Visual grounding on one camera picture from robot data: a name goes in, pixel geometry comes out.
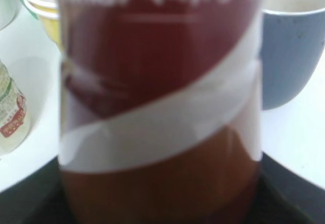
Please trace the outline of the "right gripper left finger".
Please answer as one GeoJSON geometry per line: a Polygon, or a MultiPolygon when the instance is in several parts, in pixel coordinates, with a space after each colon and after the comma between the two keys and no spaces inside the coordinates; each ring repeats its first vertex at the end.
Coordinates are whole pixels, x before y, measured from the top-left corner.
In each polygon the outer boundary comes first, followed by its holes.
{"type": "Polygon", "coordinates": [[[57,158],[1,193],[1,223],[76,223],[65,199],[57,158]]]}

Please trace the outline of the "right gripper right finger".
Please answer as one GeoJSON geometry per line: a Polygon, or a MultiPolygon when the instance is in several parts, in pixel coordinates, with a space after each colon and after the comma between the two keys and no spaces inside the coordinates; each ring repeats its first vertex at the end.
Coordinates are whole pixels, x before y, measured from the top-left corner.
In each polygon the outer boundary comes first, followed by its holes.
{"type": "Polygon", "coordinates": [[[324,189],[263,155],[254,223],[324,223],[324,189]]]}

